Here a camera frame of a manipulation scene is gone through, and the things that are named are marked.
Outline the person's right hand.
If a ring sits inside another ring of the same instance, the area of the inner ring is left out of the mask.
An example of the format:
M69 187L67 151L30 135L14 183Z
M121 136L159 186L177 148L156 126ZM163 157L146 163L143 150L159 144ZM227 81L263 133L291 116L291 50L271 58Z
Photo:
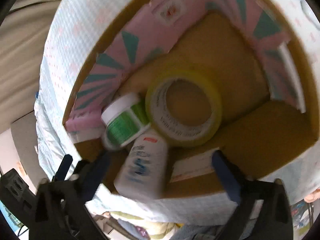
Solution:
M304 197L304 201L306 203L312 203L320 198L320 188L316 189L312 193L308 194L306 197Z

